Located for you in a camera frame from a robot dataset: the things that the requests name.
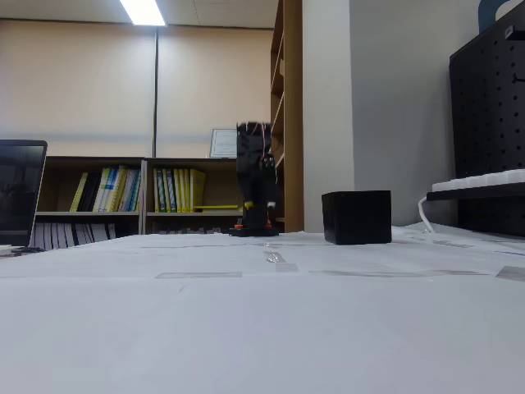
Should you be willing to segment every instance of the laptop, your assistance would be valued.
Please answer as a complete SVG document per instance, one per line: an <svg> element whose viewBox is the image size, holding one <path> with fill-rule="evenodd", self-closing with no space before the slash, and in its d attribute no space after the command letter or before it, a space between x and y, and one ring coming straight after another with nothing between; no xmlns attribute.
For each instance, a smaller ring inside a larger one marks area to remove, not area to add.
<svg viewBox="0 0 525 394"><path fill-rule="evenodd" d="M0 249L30 245L47 151L45 141L0 140Z"/></svg>

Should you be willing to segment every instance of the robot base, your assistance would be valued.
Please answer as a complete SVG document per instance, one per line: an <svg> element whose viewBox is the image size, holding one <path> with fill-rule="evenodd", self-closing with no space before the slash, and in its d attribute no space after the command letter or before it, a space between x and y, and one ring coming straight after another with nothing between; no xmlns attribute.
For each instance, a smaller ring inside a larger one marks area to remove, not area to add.
<svg viewBox="0 0 525 394"><path fill-rule="evenodd" d="M278 236L279 230L276 228L231 228L228 231L230 236Z"/></svg>

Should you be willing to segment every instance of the white table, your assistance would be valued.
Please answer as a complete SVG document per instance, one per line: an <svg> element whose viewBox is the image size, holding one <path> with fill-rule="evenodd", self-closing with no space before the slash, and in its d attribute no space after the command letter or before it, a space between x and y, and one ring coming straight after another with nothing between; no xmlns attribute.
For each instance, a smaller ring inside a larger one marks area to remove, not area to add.
<svg viewBox="0 0 525 394"><path fill-rule="evenodd" d="M132 236L0 260L0 392L522 393L525 244L455 233Z"/></svg>

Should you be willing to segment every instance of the white cable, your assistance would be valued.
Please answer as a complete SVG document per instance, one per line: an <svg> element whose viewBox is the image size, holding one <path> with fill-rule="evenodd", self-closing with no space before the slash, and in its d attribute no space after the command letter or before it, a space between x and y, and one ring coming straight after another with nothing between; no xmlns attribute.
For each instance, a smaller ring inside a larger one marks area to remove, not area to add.
<svg viewBox="0 0 525 394"><path fill-rule="evenodd" d="M434 228L432 227L432 225L430 224L430 222L428 221L427 217L425 216L425 213L423 212L423 203L427 201L427 197L423 197L421 199L421 201L419 201L418 203L418 207L419 207L419 216L421 216L421 219L423 220L423 222L425 223L425 225L427 226L428 228L428 231L429 232L435 232L434 231Z"/></svg>

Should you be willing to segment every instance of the white pillar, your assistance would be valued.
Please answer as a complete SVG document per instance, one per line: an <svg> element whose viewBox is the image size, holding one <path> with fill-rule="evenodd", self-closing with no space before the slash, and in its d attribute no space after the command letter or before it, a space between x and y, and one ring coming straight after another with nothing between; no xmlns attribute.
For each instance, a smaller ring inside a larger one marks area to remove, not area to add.
<svg viewBox="0 0 525 394"><path fill-rule="evenodd" d="M304 227L321 196L354 190L349 0L303 0Z"/></svg>

